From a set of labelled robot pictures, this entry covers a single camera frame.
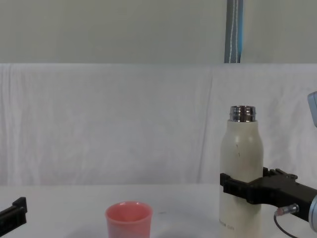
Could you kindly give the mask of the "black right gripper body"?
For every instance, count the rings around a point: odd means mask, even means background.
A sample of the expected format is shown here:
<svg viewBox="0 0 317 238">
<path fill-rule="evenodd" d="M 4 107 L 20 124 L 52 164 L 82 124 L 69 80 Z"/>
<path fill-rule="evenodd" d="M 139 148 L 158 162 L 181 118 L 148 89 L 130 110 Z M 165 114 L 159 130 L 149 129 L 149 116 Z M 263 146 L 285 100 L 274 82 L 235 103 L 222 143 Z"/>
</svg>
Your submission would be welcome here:
<svg viewBox="0 0 317 238">
<path fill-rule="evenodd" d="M 299 206 L 296 216 L 308 221 L 310 207 L 317 190 L 296 182 L 289 176 L 270 176 L 256 179 L 248 184 L 247 202 L 284 207 L 291 204 Z"/>
</svg>

